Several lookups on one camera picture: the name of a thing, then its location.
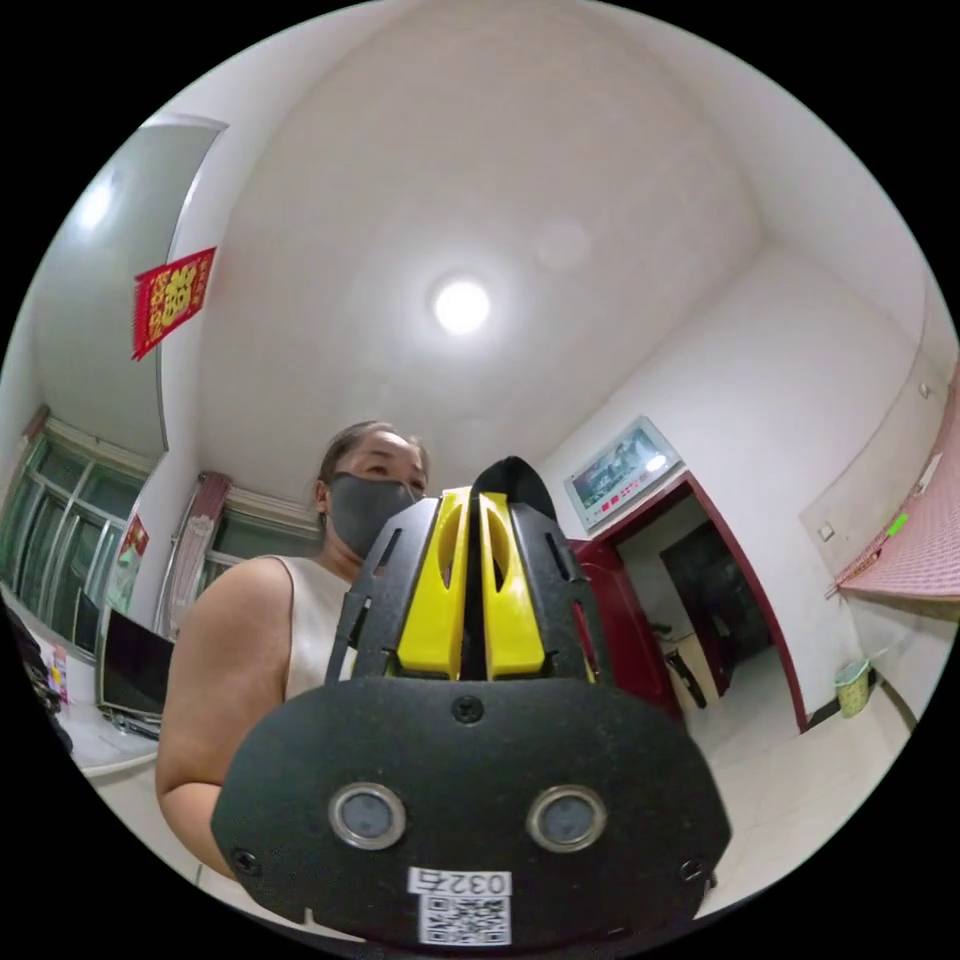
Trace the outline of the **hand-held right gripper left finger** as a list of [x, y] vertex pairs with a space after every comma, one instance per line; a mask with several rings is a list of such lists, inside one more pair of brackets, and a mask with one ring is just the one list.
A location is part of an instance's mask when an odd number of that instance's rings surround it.
[[439, 498], [397, 647], [402, 671], [460, 676], [466, 606], [470, 489]]

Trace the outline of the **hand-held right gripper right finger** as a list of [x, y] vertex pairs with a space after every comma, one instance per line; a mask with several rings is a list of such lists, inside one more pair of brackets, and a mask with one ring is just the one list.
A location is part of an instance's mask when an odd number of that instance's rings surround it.
[[545, 653], [507, 496], [478, 496], [487, 679], [536, 676]]

